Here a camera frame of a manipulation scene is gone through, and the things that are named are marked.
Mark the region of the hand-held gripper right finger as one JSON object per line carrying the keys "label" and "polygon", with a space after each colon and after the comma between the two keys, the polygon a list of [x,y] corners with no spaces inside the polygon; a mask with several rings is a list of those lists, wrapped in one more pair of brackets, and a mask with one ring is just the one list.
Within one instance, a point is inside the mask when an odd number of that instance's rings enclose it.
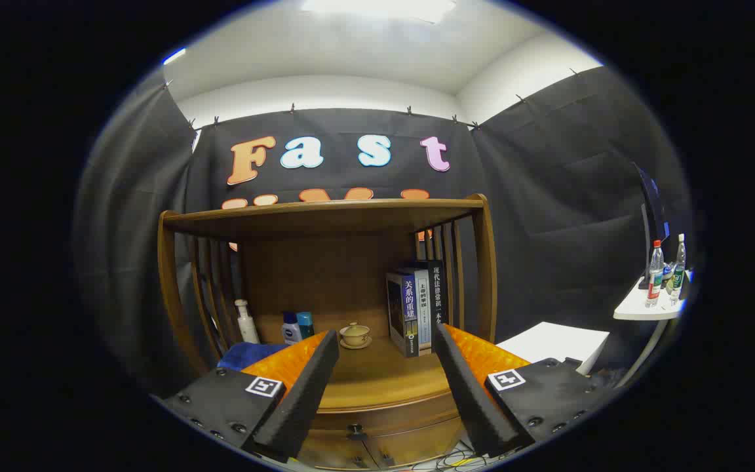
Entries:
{"label": "hand-held gripper right finger", "polygon": [[433,350],[478,455],[551,441],[613,395],[600,380],[578,373],[575,359],[531,363],[448,324],[435,329]]}

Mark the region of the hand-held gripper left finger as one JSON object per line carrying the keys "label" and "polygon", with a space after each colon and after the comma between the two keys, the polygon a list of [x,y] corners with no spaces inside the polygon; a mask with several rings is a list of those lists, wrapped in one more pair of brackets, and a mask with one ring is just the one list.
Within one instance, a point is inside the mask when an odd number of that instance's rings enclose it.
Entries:
{"label": "hand-held gripper left finger", "polygon": [[217,367],[160,406],[228,449],[287,463],[300,453],[339,359],[326,330],[242,370]]}

